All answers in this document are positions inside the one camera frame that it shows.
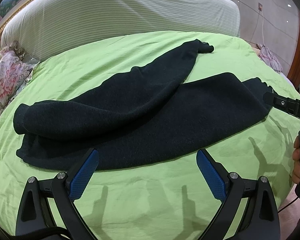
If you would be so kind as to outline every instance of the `silver bolt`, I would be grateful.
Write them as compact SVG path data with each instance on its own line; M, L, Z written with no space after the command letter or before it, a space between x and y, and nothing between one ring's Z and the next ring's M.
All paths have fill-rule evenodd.
M232 179L237 179L237 178L238 178L238 174L235 173L235 172L231 172L231 173L230 173L230 177L231 177Z
M28 182L29 182L29 183L32 183L32 182L34 182L34 180L35 180L34 177L30 177L30 178L28 179Z
M65 175L66 174L64 172L60 172L60 173L58 173L57 178L58 179L63 179L65 177Z
M266 177L262 176L261 177L261 181L264 182L264 183L266 183L266 182L268 182L268 179Z

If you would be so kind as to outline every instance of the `striped headboard cover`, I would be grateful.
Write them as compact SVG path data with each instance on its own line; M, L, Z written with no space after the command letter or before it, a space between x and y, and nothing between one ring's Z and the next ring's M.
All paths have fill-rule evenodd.
M34 0L7 24L2 46L17 40L39 60L102 39L153 31L239 36L230 0Z

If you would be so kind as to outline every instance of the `finger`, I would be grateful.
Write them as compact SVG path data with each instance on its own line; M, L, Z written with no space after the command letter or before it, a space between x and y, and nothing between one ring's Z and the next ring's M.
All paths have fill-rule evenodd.
M299 148L300 147L300 140L299 140L299 136L296 137L295 141L294 141L294 144L293 144L293 147L295 149Z
M292 173L292 181L295 184L299 184L300 183L300 178L297 175L295 175L294 173Z
M296 161L294 162L294 168L293 168L293 173L300 178L300 162Z
M295 149L292 153L292 160L300 161L300 148Z

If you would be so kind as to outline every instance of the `gray wall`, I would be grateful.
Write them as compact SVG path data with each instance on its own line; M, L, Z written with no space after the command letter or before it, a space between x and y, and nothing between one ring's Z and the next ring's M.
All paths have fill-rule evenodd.
M292 2L292 0L232 1L238 5L241 14L241 38L248 43L251 42L250 44L252 46L256 43L263 43L261 31L263 18L260 14L258 20L258 2L263 5L263 33L265 45L277 56L282 64L284 74L287 75L294 57L298 40L299 18L296 5Z

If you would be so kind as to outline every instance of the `blue textured pad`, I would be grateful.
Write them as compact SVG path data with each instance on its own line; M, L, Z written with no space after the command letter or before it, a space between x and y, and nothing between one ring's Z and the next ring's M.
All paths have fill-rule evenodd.
M202 150L197 152L197 165L215 199L226 200L226 185Z
M69 198L71 201L81 198L98 164L99 153L97 150L93 150L70 183Z

